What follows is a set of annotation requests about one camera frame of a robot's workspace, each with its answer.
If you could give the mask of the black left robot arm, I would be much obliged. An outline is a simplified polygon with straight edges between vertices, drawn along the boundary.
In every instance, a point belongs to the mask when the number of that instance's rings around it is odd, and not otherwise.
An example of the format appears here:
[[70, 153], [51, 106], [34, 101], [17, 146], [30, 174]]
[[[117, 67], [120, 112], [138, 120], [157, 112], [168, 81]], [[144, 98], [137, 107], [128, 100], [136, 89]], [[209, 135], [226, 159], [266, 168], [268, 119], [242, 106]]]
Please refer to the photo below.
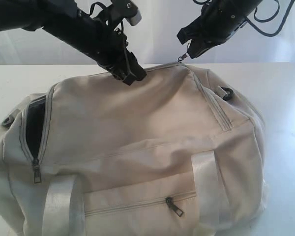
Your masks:
[[88, 56], [114, 78], [131, 85], [147, 73], [127, 46], [123, 20], [137, 25], [141, 14], [130, 0], [96, 1], [88, 13], [74, 0], [0, 0], [0, 31], [43, 29]]

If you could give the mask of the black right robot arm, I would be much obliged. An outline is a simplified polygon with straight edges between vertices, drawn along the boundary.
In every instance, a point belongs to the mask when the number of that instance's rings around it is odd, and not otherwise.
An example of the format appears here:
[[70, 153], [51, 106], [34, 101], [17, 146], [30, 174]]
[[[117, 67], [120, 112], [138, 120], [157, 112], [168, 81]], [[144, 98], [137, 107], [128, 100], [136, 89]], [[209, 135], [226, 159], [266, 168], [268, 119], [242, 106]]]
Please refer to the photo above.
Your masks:
[[208, 0], [201, 13], [189, 25], [181, 28], [177, 38], [181, 44], [190, 42], [187, 52], [178, 58], [198, 58], [213, 47], [226, 43], [245, 24], [246, 17], [260, 0]]

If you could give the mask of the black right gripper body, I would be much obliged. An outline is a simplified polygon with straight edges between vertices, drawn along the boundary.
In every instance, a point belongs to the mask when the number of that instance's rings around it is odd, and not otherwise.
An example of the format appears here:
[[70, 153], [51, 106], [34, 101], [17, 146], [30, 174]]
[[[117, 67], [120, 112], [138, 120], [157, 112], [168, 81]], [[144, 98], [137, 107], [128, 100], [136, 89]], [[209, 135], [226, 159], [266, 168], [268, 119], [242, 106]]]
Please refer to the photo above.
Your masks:
[[194, 3], [202, 6], [196, 39], [216, 46], [225, 43], [251, 12], [249, 0], [195, 0]]

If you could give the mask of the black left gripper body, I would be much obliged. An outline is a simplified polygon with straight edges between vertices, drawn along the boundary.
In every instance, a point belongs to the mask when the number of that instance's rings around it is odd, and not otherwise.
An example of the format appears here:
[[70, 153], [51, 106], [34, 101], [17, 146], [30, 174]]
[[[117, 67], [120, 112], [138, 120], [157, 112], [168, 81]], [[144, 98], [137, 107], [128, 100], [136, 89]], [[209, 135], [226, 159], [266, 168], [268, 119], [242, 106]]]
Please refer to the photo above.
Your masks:
[[64, 6], [60, 12], [46, 21], [43, 30], [95, 60], [105, 70], [125, 67], [127, 36], [123, 20], [101, 2], [93, 2], [89, 12], [74, 7], [68, 12]]

